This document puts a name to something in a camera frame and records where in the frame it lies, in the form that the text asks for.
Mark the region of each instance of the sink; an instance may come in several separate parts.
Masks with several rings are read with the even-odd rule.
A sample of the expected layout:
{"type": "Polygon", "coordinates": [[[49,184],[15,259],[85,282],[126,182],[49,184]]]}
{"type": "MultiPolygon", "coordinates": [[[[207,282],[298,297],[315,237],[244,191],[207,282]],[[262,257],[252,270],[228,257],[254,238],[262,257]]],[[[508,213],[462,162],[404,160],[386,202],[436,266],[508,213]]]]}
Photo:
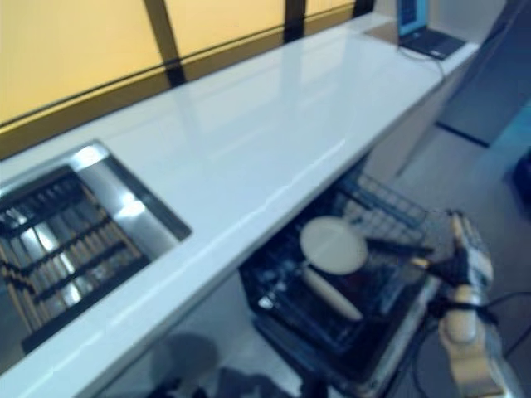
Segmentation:
{"type": "Polygon", "coordinates": [[[0,186],[0,372],[191,233],[99,142],[0,186]]]}

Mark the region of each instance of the dishwasher rack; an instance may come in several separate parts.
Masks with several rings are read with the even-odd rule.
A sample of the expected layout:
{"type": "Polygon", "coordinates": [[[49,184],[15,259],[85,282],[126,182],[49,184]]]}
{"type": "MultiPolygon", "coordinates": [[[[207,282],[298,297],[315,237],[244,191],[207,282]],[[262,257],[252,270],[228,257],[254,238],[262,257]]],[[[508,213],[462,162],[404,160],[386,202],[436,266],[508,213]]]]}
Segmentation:
{"type": "Polygon", "coordinates": [[[0,203],[0,270],[25,352],[149,263],[73,172],[0,203]]]}
{"type": "MultiPolygon", "coordinates": [[[[300,232],[306,223],[319,216],[342,217],[369,240],[418,247],[425,240],[422,225],[427,212],[354,169],[241,267],[247,298],[256,313],[276,319],[306,341],[341,357],[364,338],[386,338],[397,327],[398,319],[404,316],[402,309],[413,300],[426,277],[407,264],[409,257],[375,250],[369,245],[368,262],[363,268],[334,281],[336,286],[343,284],[347,291],[350,289],[352,294],[347,297],[365,315],[362,322],[343,318],[302,279],[307,259],[300,248],[300,232]]],[[[369,360],[370,352],[360,355],[360,369],[362,362],[369,360]]]]}

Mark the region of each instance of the cable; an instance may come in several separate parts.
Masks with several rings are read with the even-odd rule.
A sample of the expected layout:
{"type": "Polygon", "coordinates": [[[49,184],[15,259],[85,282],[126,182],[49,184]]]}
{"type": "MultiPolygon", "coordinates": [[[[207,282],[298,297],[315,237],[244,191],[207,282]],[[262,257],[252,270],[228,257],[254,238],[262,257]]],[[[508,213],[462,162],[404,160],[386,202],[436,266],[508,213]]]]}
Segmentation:
{"type": "Polygon", "coordinates": [[[415,348],[415,352],[413,353],[413,360],[412,360],[412,367],[413,367],[413,385],[415,386],[415,389],[417,390],[418,395],[421,398],[430,398],[430,396],[426,393],[426,390],[424,387],[422,387],[421,384],[421,378],[419,376],[418,372],[418,360],[419,356],[421,355],[422,347],[424,346],[424,343],[426,343],[427,339],[436,332],[438,327],[432,326],[424,331],[424,333],[421,335],[419,342],[417,344],[417,347],[415,348]]]}
{"type": "Polygon", "coordinates": [[[400,52],[403,56],[409,58],[410,60],[419,61],[419,62],[434,62],[437,66],[437,69],[441,73],[441,82],[439,85],[444,85],[446,82],[446,73],[445,70],[442,67],[442,64],[439,60],[436,58],[432,58],[430,56],[425,56],[423,58],[419,58],[418,56],[412,56],[411,54],[408,54],[406,51],[404,51],[404,47],[398,46],[397,51],[400,52]]]}
{"type": "MultiPolygon", "coordinates": [[[[486,305],[487,308],[493,308],[493,307],[496,307],[500,304],[503,304],[511,299],[516,299],[517,297],[529,297],[531,299],[531,292],[513,292],[513,293],[509,293],[509,294],[506,294],[500,298],[497,298],[496,300],[494,301],[491,301],[489,304],[486,305]]],[[[527,340],[527,338],[531,335],[531,324],[529,324],[529,326],[527,326],[524,330],[524,332],[516,339],[516,341],[511,344],[509,346],[509,348],[507,348],[505,351],[504,351],[504,357],[508,358],[510,357],[517,349],[518,347],[520,346],[520,344],[522,344],[525,340],[527,340]]]]}
{"type": "Polygon", "coordinates": [[[509,301],[511,299],[516,299],[517,297],[529,297],[531,299],[531,292],[513,292],[505,294],[501,297],[498,297],[495,300],[492,300],[490,303],[486,305],[488,309],[491,309],[493,307],[497,307],[500,304],[505,303],[506,301],[509,301]]]}
{"type": "Polygon", "coordinates": [[[504,357],[508,358],[511,356],[513,352],[516,351],[516,349],[522,344],[527,338],[531,335],[531,324],[525,329],[525,331],[516,339],[516,342],[513,343],[512,346],[507,348],[504,352],[504,357]]]}

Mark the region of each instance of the laptop screen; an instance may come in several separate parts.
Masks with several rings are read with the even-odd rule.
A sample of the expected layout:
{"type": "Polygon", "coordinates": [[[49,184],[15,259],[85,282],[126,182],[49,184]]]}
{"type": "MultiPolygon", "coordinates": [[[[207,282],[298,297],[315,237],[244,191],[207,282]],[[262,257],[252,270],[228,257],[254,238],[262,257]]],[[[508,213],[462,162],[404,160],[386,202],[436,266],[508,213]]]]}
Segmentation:
{"type": "Polygon", "coordinates": [[[397,0],[398,34],[409,35],[428,23],[427,0],[397,0]]]}

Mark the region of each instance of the glossy countertop surface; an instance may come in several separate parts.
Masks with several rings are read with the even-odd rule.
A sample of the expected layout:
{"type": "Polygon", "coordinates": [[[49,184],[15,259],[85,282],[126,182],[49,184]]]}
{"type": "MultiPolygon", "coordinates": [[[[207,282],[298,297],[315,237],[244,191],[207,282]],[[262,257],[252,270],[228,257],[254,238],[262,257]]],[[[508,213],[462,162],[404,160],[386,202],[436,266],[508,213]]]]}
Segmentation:
{"type": "Polygon", "coordinates": [[[363,34],[387,21],[358,18],[2,161],[0,182],[99,139],[192,234],[0,376],[1,395],[90,393],[435,90],[434,62],[363,34]]]}

